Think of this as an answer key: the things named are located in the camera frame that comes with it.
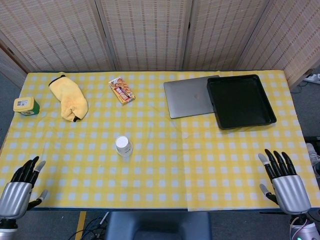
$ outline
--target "woven room divider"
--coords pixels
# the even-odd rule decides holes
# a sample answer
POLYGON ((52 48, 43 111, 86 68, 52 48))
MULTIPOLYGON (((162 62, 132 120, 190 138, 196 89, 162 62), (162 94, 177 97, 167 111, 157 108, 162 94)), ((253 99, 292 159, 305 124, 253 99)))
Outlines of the woven room divider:
POLYGON ((0 36, 29 71, 284 70, 320 63, 319 0, 13 0, 0 36))

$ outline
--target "white cup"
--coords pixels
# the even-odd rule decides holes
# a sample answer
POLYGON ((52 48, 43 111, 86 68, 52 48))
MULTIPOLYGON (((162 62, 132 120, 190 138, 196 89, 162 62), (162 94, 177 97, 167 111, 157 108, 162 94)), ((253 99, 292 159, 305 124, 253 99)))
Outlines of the white cup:
POLYGON ((126 136, 118 136, 115 140, 115 147, 117 153, 122 157, 128 157, 132 154, 132 142, 126 136))

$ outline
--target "black chair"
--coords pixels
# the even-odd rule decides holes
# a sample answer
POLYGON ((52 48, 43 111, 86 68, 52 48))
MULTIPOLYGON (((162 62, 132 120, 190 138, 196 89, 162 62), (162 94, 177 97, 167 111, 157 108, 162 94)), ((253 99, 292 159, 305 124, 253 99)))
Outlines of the black chair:
POLYGON ((111 212, 105 240, 211 240, 208 212, 111 212))

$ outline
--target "black baking tray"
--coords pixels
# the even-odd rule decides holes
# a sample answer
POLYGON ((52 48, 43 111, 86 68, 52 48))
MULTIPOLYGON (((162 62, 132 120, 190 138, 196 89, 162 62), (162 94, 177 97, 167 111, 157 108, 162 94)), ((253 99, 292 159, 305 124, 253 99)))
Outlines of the black baking tray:
POLYGON ((277 121, 258 75, 211 77, 206 87, 221 129, 277 121))

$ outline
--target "silver laptop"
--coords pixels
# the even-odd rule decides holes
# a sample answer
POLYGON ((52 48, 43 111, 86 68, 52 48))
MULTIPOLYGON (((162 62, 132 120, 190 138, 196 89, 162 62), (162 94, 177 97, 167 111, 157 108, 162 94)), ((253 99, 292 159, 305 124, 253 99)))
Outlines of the silver laptop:
POLYGON ((163 83, 170 118, 181 118, 214 112, 207 90, 208 78, 191 78, 163 83))

